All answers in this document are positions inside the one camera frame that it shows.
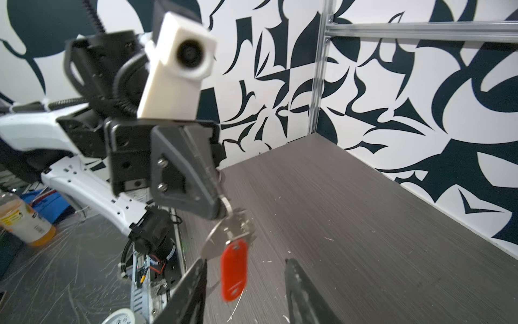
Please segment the red key tag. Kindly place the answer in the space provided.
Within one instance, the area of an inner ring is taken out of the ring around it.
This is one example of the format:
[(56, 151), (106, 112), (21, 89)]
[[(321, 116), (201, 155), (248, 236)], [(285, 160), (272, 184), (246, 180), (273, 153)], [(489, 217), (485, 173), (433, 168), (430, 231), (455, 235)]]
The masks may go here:
[(248, 243), (244, 239), (230, 242), (220, 259), (221, 294), (225, 302), (238, 299), (248, 281)]

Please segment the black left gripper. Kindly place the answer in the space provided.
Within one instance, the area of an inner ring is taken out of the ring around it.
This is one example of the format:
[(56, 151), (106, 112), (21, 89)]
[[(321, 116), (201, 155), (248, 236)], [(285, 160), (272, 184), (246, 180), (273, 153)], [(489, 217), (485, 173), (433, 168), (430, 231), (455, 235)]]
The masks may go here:
[(221, 219), (219, 131), (208, 120), (107, 120), (104, 137), (113, 194), (150, 187), (160, 206)]

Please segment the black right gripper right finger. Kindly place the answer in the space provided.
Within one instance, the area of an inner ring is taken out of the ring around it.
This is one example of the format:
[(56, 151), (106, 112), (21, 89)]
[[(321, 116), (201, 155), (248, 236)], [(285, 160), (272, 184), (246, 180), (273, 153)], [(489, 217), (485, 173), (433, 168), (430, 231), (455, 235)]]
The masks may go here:
[(285, 262), (289, 322), (291, 324), (341, 323), (298, 261), (286, 259)]

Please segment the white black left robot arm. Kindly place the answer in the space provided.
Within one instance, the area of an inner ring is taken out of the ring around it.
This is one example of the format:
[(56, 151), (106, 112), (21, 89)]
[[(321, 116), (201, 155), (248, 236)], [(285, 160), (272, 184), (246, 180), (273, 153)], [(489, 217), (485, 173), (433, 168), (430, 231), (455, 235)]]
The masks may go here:
[(219, 127), (196, 117), (215, 48), (203, 28), (163, 31), (149, 49), (132, 31), (69, 40), (65, 71), (81, 97), (13, 107), (1, 158), (91, 206), (142, 252), (164, 251), (167, 208), (231, 215)]

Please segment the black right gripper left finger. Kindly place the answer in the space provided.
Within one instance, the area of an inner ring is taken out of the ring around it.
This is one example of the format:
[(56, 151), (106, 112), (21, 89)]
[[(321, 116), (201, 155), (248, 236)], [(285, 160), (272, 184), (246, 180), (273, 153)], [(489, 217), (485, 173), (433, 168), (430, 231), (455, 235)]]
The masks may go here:
[(176, 286), (175, 292), (155, 319), (155, 324), (204, 322), (207, 260), (198, 259)]

